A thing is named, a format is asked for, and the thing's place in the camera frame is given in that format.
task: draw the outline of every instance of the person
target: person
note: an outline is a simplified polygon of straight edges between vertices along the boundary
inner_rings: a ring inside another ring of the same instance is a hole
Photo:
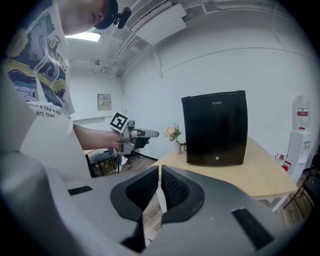
[[[90,178],[83,150],[119,149],[122,141],[118,132],[73,124],[65,38],[109,26],[104,21],[114,1],[41,1],[23,19],[3,60],[19,97],[36,115],[20,152],[57,169],[65,181]]]

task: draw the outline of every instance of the black cap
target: black cap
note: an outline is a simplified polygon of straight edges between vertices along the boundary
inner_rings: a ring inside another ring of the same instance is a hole
[[[118,29],[122,29],[131,15],[131,10],[126,7],[122,13],[118,13],[118,3],[116,0],[104,0],[104,2],[106,6],[104,19],[95,25],[95,28],[104,30],[114,24],[117,25]]]

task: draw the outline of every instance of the floor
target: floor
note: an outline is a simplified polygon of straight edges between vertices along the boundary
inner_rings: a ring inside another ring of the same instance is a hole
[[[154,163],[154,160],[145,158],[143,156],[137,156],[137,155],[131,155],[129,157],[129,162],[127,162],[123,168],[122,172],[134,172],[135,170],[138,170],[141,167],[150,166]],[[111,166],[107,165],[103,166],[103,175],[111,175],[114,174],[116,171],[113,170]],[[298,187],[302,184],[306,177],[306,174],[302,174],[302,177],[298,181]],[[288,196],[286,201],[283,203],[282,206],[279,207],[279,209],[275,212],[277,216],[283,221],[283,223],[287,227],[292,227],[294,224],[302,221],[305,219],[311,212],[312,207],[310,203],[308,202],[308,199],[306,198],[306,195],[303,194],[302,197],[299,195],[296,196],[296,201],[301,208],[300,212],[297,204],[295,202],[291,202],[285,209],[283,206],[287,204],[287,202],[292,198],[294,194],[291,194]],[[263,205],[266,207],[269,205],[268,201],[266,200],[259,200]],[[161,228],[161,219],[162,219],[162,211],[160,208],[159,200],[157,195],[155,194],[152,200],[150,201],[150,204],[143,212],[143,226],[144,226],[144,236],[146,238],[146,245],[148,244],[157,236],[158,230]]]

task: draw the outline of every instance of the ceiling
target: ceiling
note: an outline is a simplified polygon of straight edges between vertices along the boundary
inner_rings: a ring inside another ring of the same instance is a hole
[[[121,12],[124,7],[130,7],[132,9],[131,17],[137,12],[137,8],[140,9],[151,1],[152,0],[117,0],[119,12]],[[202,3],[204,3],[207,11],[220,11],[223,8],[247,8],[249,4],[253,6],[257,3],[259,5],[261,5],[261,3],[263,5],[269,5],[267,8],[272,12],[273,9],[279,10],[279,7],[275,5],[275,1],[273,0],[168,0],[167,2],[171,2],[173,5],[180,3],[185,10],[189,8],[189,12],[186,12],[187,16],[183,18],[187,25],[194,17],[204,14],[201,6],[193,7],[194,5]],[[67,38],[69,43],[69,60],[72,65],[86,65],[88,69],[96,71],[97,73],[121,76],[133,60],[135,60],[143,50],[150,47],[149,43],[136,36],[134,32],[126,26],[123,29],[117,29],[112,25],[104,30],[96,29],[94,32],[101,34],[98,42]],[[95,65],[95,61],[97,60],[100,60],[99,66]]]

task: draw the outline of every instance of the air conditioner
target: air conditioner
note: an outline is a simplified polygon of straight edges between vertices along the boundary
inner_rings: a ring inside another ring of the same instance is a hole
[[[132,8],[132,13],[126,26],[152,46],[187,27],[182,19],[187,14],[180,3],[172,5],[167,0],[145,0]]]

